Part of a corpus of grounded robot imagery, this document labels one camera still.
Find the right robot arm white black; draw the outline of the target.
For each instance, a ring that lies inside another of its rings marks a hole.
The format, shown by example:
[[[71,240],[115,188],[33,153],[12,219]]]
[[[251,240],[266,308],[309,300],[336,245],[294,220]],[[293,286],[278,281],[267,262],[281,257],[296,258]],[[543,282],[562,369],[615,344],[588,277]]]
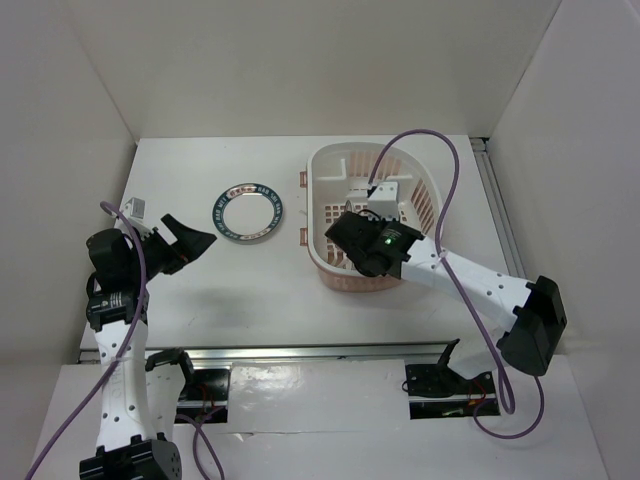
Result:
[[[462,301],[483,338],[455,349],[440,363],[436,379],[448,392],[506,365],[541,377],[550,366],[567,326],[558,284],[493,271],[447,251],[420,231],[398,221],[347,212],[325,233],[366,277],[391,276],[433,288]]]

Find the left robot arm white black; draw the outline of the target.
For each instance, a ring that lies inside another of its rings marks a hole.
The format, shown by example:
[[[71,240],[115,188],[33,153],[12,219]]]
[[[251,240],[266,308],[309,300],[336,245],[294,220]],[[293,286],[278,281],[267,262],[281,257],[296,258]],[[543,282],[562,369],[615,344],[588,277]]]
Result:
[[[178,399],[196,390],[197,374],[187,352],[170,348],[146,353],[147,283],[173,275],[215,242],[166,214],[175,236],[168,243],[155,229],[135,224],[110,228],[87,241],[94,272],[87,284],[86,317],[105,375],[95,454],[79,464],[82,479],[179,479],[182,465],[172,440]]]

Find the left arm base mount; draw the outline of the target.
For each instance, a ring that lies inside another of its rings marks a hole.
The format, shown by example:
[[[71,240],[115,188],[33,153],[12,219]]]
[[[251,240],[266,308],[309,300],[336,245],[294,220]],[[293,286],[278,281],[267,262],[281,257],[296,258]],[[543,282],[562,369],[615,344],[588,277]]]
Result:
[[[197,369],[179,395],[177,412],[197,421],[226,423],[230,377],[228,367]]]

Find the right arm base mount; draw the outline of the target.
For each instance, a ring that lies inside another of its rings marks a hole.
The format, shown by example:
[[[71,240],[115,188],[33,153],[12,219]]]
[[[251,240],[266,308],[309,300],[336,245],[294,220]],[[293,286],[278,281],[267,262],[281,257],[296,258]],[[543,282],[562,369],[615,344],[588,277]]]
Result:
[[[408,396],[411,420],[499,416],[493,375],[467,380],[435,364],[408,364],[401,389]]]

